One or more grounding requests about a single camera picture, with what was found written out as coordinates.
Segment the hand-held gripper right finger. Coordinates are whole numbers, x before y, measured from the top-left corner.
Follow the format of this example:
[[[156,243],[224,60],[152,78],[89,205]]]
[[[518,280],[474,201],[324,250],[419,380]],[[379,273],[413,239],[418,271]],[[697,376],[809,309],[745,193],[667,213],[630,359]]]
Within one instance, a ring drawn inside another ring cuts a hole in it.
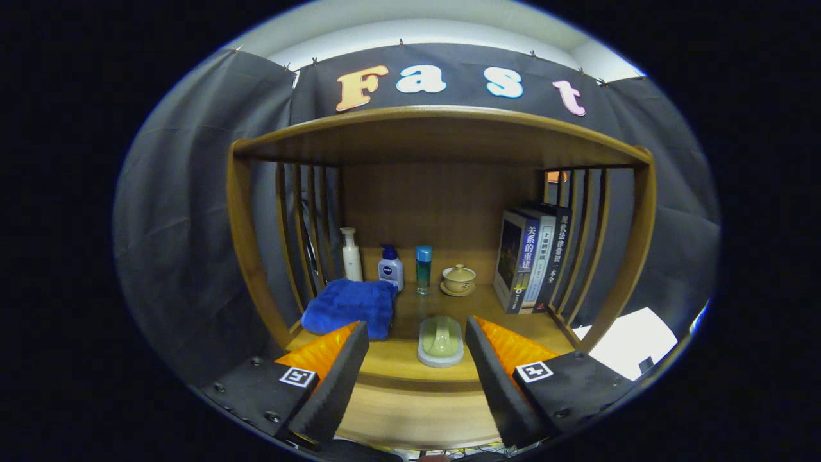
[[[636,386],[589,354],[555,354],[478,316],[467,319],[464,341],[508,447],[578,432],[615,409]]]

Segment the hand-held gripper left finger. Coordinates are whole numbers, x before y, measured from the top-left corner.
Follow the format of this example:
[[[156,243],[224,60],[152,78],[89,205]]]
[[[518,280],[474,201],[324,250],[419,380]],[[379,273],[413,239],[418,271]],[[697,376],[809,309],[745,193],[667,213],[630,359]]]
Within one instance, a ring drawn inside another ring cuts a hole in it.
[[[200,395],[265,438],[319,450],[334,439],[369,346],[367,323],[355,321],[279,359],[250,357]]]

